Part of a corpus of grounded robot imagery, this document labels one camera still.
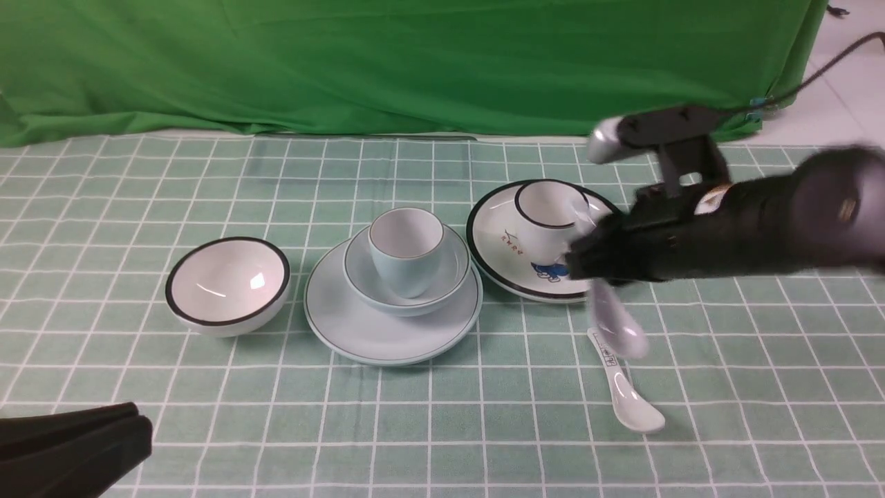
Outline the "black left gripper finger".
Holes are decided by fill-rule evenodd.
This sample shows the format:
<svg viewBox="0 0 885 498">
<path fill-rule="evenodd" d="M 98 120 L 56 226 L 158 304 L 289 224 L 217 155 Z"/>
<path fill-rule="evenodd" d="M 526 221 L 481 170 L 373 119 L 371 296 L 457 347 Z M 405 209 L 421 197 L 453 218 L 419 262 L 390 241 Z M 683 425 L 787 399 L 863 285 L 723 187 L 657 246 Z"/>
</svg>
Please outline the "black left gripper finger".
<svg viewBox="0 0 885 498">
<path fill-rule="evenodd" d="M 52 416 L 2 421 L 3 497 L 99 497 L 152 453 L 143 415 L 56 422 Z"/>
</svg>

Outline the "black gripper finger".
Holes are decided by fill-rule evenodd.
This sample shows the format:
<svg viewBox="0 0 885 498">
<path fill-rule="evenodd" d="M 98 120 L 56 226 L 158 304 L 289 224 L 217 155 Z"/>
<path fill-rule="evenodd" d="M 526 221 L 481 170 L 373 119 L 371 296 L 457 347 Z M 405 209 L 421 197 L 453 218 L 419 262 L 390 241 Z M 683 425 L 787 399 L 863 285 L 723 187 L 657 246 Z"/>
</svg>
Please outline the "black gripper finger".
<svg viewBox="0 0 885 498">
<path fill-rule="evenodd" d="M 623 212 L 614 211 L 594 219 L 589 211 L 573 212 L 577 237 L 568 243 L 563 261 L 572 280 L 603 279 L 625 284 L 622 254 Z"/>
<path fill-rule="evenodd" d="M 60 434 L 76 435 L 138 415 L 139 409 L 135 403 L 121 403 L 54 415 L 3 418 L 1 437 L 39 438 Z"/>
</svg>

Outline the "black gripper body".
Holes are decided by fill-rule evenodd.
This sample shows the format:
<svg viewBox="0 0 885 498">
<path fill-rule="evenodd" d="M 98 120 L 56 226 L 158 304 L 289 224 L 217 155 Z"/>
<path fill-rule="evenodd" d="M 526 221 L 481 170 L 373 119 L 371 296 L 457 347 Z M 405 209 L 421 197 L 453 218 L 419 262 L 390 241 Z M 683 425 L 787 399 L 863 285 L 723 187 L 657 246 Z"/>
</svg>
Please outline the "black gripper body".
<svg viewBox="0 0 885 498">
<path fill-rule="evenodd" d="M 764 275 L 767 229 L 768 196 L 750 183 L 695 185 L 675 198 L 645 188 L 623 212 L 625 284 Z"/>
</svg>

